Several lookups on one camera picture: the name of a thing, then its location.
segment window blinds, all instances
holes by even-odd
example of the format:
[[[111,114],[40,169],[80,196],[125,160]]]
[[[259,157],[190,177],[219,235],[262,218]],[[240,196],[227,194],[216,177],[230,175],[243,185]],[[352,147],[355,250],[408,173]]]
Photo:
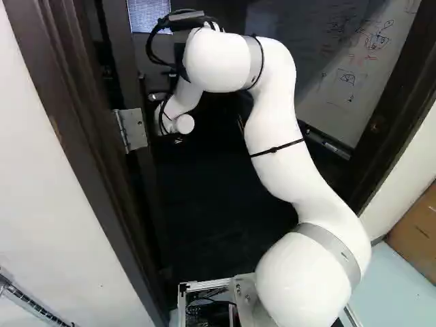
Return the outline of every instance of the window blinds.
[[[157,19],[171,11],[170,0],[127,0],[130,27],[133,33],[150,33]],[[159,33],[171,34],[169,29]]]

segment metal wire rack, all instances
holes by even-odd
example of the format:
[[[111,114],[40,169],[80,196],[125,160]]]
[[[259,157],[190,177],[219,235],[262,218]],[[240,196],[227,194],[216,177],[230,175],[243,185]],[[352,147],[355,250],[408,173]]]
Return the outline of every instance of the metal wire rack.
[[[65,322],[58,315],[50,312],[44,305],[37,303],[29,294],[19,290],[13,283],[0,273],[0,297],[4,296],[8,300],[42,320],[49,326],[55,327],[77,327],[73,322]]]

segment dark wooden door frame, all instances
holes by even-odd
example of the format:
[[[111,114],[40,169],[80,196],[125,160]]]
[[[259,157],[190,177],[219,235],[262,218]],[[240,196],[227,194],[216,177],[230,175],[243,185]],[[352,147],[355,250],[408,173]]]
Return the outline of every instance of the dark wooden door frame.
[[[436,5],[422,0],[401,55],[350,161],[341,186],[360,212],[435,101]]]
[[[105,24],[105,26],[101,26],[104,31],[103,38],[112,49],[125,108],[144,107],[144,90],[140,88],[140,76],[136,65],[127,2],[97,0],[96,3],[97,11],[104,15],[101,19]],[[138,149],[135,152],[150,209],[150,222],[153,225],[153,231],[156,235],[157,246],[159,248],[160,264],[162,269],[169,268],[170,242],[158,192],[159,188],[153,154],[149,146]]]
[[[144,237],[147,226],[135,207],[81,2],[3,2],[38,95],[96,217],[154,324],[167,326],[163,288]]]

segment silver door hinge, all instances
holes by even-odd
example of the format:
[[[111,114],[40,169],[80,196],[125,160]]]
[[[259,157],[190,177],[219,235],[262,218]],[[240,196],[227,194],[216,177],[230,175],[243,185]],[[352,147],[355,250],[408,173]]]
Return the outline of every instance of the silver door hinge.
[[[126,153],[149,145],[141,108],[114,109],[112,113],[118,123]]]

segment cardboard box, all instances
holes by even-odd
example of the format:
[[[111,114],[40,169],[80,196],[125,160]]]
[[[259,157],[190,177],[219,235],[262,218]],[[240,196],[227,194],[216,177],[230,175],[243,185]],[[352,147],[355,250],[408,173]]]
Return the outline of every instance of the cardboard box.
[[[436,182],[394,226],[387,243],[436,285]]]

